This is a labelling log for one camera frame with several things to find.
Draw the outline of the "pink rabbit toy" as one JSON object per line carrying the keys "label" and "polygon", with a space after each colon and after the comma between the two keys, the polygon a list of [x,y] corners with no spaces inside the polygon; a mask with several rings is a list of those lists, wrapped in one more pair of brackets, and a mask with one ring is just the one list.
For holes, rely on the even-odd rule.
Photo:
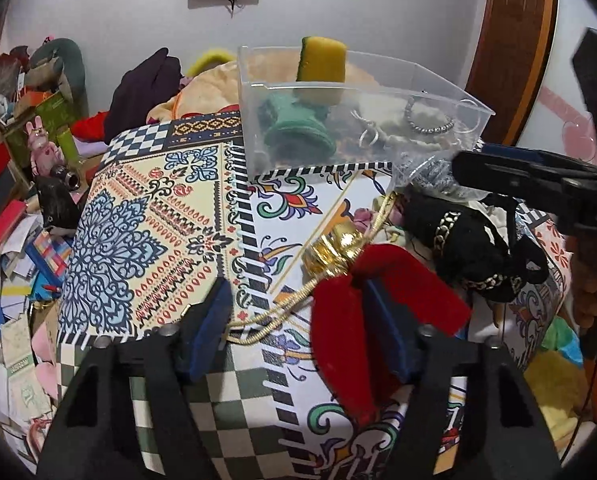
{"label": "pink rabbit toy", "polygon": [[26,122],[27,147],[34,177],[49,177],[55,166],[64,166],[65,157],[59,146],[49,139],[40,116]]}

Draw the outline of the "green knitted cloth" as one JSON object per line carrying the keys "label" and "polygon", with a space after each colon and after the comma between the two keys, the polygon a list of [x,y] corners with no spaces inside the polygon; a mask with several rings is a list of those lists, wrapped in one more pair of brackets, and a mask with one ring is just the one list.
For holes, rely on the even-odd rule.
{"label": "green knitted cloth", "polygon": [[268,96],[257,110],[263,143],[276,163],[307,165],[325,162],[337,150],[326,127],[327,105],[304,101],[295,94]]}

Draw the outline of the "peach fleece blanket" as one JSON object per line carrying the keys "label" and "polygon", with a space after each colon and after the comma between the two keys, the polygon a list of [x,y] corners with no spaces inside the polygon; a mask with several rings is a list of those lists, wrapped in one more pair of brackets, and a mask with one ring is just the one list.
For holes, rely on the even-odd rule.
{"label": "peach fleece blanket", "polygon": [[[232,62],[204,70],[192,78],[184,89],[168,101],[154,106],[146,121],[149,124],[170,122],[194,114],[212,114],[240,102],[242,81],[291,84],[296,82],[302,45],[297,47],[243,47]],[[344,84],[377,88],[378,81],[362,68],[349,62],[346,54]]]}

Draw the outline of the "pink heart wall sticker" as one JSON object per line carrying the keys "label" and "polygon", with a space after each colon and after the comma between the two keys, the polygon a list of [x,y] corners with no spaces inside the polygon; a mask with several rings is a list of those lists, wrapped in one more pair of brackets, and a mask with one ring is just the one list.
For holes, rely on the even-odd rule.
{"label": "pink heart wall sticker", "polygon": [[597,136],[591,115],[582,114],[546,86],[539,90],[537,100],[561,120],[565,154],[597,165]]}

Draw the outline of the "red velvet pouch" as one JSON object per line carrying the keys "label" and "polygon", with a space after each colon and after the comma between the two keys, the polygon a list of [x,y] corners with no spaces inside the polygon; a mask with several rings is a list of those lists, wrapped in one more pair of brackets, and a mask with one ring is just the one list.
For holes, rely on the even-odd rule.
{"label": "red velvet pouch", "polygon": [[387,365],[376,313],[366,283],[379,280],[419,326],[430,324],[452,337],[471,318],[471,308],[406,249],[367,246],[344,275],[327,278],[313,291],[311,345],[319,373],[344,412],[364,427],[405,384]]}

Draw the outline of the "red book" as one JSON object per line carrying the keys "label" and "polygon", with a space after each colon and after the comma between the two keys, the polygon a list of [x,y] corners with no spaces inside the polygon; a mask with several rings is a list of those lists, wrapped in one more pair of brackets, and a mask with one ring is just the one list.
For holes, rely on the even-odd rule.
{"label": "red book", "polygon": [[11,200],[0,214],[0,245],[8,238],[21,218],[26,213],[26,203],[21,200]]}

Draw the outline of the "clear plastic box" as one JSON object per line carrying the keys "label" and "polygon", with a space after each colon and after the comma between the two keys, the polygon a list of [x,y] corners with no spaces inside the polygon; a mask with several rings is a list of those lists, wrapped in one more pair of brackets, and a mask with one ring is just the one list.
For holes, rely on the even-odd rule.
{"label": "clear plastic box", "polygon": [[259,105],[273,93],[298,96],[298,88],[315,84],[241,82],[240,112],[250,179],[379,168],[403,158],[469,150],[495,114],[463,88],[418,63],[355,51],[349,52],[349,62],[372,75],[379,86],[326,84],[342,90],[340,103],[328,106],[326,119],[337,150],[325,162],[315,164],[276,164],[264,146],[257,118]]}

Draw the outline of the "yellow green sponge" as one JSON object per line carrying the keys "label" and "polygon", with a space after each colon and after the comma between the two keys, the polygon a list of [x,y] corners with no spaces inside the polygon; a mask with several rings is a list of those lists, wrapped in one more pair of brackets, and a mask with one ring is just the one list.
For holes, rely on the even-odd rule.
{"label": "yellow green sponge", "polygon": [[326,84],[344,84],[347,47],[343,42],[327,37],[308,36],[302,39],[296,81],[315,87],[298,88],[298,97],[313,105],[333,106],[340,103],[342,90]]}

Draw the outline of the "patterned patchwork tablecloth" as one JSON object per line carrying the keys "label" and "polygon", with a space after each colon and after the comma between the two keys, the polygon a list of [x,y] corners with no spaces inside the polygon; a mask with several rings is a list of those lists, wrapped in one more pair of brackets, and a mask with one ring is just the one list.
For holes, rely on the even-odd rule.
{"label": "patterned patchwork tablecloth", "polygon": [[[253,182],[236,112],[128,130],[102,158],[76,233],[58,343],[67,387],[99,336],[127,344],[175,323],[218,278],[240,321],[302,281],[304,248],[387,192],[386,162],[277,171]],[[318,374],[309,312],[253,342],[221,341],[182,386],[223,479],[373,479],[405,416],[399,391],[372,424],[349,418]]]}

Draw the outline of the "brown wooden door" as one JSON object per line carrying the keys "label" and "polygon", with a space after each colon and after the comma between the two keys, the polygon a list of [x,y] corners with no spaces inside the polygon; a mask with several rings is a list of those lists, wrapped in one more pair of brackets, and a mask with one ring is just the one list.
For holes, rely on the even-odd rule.
{"label": "brown wooden door", "polygon": [[486,0],[467,91],[489,106],[482,139],[520,139],[543,80],[556,27],[558,0]]}

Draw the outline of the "green cardboard box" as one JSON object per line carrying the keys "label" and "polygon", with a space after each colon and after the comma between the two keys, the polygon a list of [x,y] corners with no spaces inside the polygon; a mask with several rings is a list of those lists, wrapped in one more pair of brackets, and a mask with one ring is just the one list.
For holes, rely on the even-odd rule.
{"label": "green cardboard box", "polygon": [[15,119],[11,125],[4,130],[3,139],[8,144],[8,148],[14,158],[29,159],[29,150],[27,147],[27,132],[25,130],[26,122],[30,122],[36,116],[39,116],[44,123],[49,139],[56,143],[56,136],[63,127],[69,127],[73,122],[82,118],[80,107],[64,99],[60,92],[56,92],[41,102],[38,106],[29,108]]}

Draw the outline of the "grey green plush toy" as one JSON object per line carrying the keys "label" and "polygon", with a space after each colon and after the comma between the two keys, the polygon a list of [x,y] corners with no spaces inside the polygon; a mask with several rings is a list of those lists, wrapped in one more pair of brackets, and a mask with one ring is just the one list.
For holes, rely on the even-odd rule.
{"label": "grey green plush toy", "polygon": [[58,90],[81,113],[87,110],[82,51],[71,39],[56,38],[38,48],[29,60],[24,82],[32,90]]}

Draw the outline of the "dark purple clothing pile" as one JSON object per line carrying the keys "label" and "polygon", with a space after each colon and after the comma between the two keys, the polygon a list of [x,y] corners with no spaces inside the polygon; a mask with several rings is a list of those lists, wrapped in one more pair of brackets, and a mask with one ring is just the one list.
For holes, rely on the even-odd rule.
{"label": "dark purple clothing pile", "polygon": [[180,61],[167,48],[127,72],[104,120],[104,142],[110,144],[120,133],[142,126],[154,106],[176,96],[181,77]]}

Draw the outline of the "yellow plush hoop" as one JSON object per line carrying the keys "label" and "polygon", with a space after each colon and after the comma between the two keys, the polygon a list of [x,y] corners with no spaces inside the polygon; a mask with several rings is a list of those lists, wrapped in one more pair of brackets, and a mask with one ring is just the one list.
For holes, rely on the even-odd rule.
{"label": "yellow plush hoop", "polygon": [[221,48],[212,48],[203,52],[188,68],[186,76],[193,78],[215,66],[232,62],[236,55],[231,51]]}

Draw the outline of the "colourful striped box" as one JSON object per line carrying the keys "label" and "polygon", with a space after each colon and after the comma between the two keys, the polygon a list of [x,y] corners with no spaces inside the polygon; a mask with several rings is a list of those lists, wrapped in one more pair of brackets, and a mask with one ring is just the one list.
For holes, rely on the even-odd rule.
{"label": "colourful striped box", "polygon": [[72,253],[62,236],[40,231],[26,245],[25,252],[50,285],[62,285]]}

